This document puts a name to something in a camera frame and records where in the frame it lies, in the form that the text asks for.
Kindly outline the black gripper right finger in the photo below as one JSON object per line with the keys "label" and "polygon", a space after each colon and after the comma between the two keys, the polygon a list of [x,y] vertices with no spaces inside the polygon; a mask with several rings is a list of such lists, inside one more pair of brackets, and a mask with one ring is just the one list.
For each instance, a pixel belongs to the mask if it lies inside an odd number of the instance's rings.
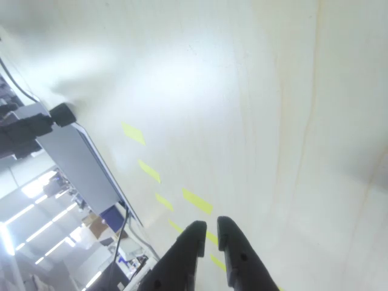
{"label": "black gripper right finger", "polygon": [[227,284],[234,290],[278,290],[249,240],[228,216],[217,219],[218,249],[224,253]]}

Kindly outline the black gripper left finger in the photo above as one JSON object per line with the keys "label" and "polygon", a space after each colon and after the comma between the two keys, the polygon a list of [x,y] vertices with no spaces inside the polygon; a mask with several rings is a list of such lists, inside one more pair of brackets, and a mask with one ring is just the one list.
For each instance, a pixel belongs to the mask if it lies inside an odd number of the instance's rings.
{"label": "black gripper left finger", "polygon": [[204,257],[207,224],[194,221],[146,274],[139,290],[186,291],[195,289],[198,258]]}

